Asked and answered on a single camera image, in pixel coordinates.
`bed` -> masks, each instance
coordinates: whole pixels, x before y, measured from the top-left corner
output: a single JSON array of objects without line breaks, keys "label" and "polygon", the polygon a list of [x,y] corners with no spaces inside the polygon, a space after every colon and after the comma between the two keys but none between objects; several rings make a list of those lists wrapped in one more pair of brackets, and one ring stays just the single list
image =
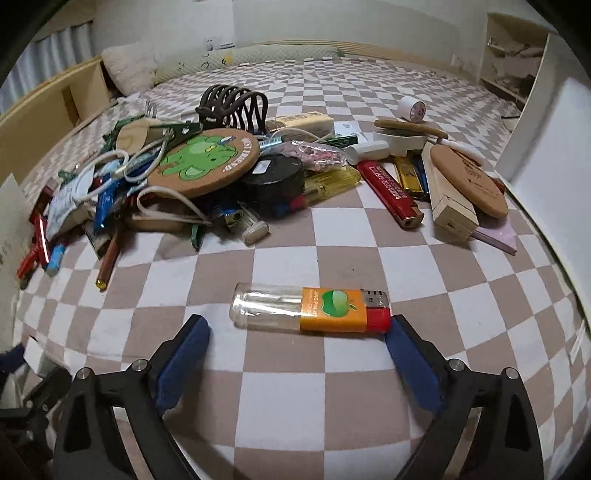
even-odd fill
[{"label": "bed", "polygon": [[[426,120],[478,147],[493,170],[509,132],[511,104],[455,77],[380,60],[324,59],[232,67],[173,79],[145,94],[159,116],[180,119],[205,88],[245,85],[265,92],[268,117],[326,112],[369,140],[377,116],[398,100],[427,104]],[[49,177],[101,145],[128,116],[108,109],[49,155],[22,184],[33,202]],[[71,372],[125,369],[149,358],[191,314],[212,328],[204,362],[165,421],[202,478],[392,479],[428,427],[405,394],[381,338],[293,335],[235,329],[228,307],[238,281],[375,288],[446,358],[471,369],[519,370],[538,424],[547,478],[576,453],[591,424],[591,341],[560,264],[519,206],[512,257],[488,245],[452,243],[425,219],[405,232],[370,188],[330,199],[271,225],[253,248],[207,235],[199,254],[188,239],[139,233],[102,294],[87,240],[71,245],[54,279],[38,270],[22,292],[15,339],[33,335]],[[120,430],[141,479],[150,478],[124,411]]]}]

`fluffy cushion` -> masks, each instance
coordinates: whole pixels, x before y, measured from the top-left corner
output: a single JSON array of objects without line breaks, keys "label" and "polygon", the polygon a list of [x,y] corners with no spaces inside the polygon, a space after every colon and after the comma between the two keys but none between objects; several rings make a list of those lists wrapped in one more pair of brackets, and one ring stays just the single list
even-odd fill
[{"label": "fluffy cushion", "polygon": [[242,63],[265,61],[302,61],[336,57],[336,47],[328,45],[253,45],[227,50],[188,50],[165,61],[156,72],[156,83],[166,82],[189,73],[222,69]]},{"label": "fluffy cushion", "polygon": [[132,43],[103,50],[103,62],[115,86],[123,95],[145,92],[154,86],[154,49],[146,43]]}]

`green apple logo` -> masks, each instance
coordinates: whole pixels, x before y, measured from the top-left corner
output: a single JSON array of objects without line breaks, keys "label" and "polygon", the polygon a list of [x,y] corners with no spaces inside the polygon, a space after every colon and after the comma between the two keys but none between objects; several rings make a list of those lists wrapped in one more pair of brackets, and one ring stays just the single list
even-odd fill
[{"label": "green apple logo", "polygon": [[329,290],[322,295],[322,311],[330,317],[344,317],[349,309],[357,310],[355,305],[349,303],[349,297],[344,291]]}]

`orange lighter label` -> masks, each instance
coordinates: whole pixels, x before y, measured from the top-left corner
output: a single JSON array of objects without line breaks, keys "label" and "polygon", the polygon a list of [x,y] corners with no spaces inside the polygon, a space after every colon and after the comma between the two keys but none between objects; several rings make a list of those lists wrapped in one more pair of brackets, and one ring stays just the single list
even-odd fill
[{"label": "orange lighter label", "polygon": [[364,332],[367,309],[359,290],[302,288],[301,330]]}]

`wooden coaster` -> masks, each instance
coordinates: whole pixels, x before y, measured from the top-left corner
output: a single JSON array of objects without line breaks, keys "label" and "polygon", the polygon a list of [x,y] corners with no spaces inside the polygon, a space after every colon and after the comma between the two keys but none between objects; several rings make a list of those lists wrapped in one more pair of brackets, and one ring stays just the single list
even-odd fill
[{"label": "wooden coaster", "polygon": [[150,186],[194,198],[244,175],[259,156],[258,140],[244,130],[214,128],[173,148],[148,177]]},{"label": "wooden coaster", "polygon": [[443,130],[431,127],[428,124],[412,124],[404,120],[397,120],[395,118],[378,118],[374,125],[378,128],[385,128],[386,130],[408,130],[410,132],[419,132],[421,134],[434,135],[435,137],[448,139],[449,135]]},{"label": "wooden coaster", "polygon": [[507,216],[509,207],[505,197],[474,162],[443,145],[433,145],[431,160],[449,183],[480,210],[493,218]]},{"label": "wooden coaster", "polygon": [[161,120],[145,116],[125,125],[117,135],[115,148],[125,150],[130,157],[135,155],[145,145],[162,137],[161,129],[149,128],[150,125],[159,125],[161,123]]}]

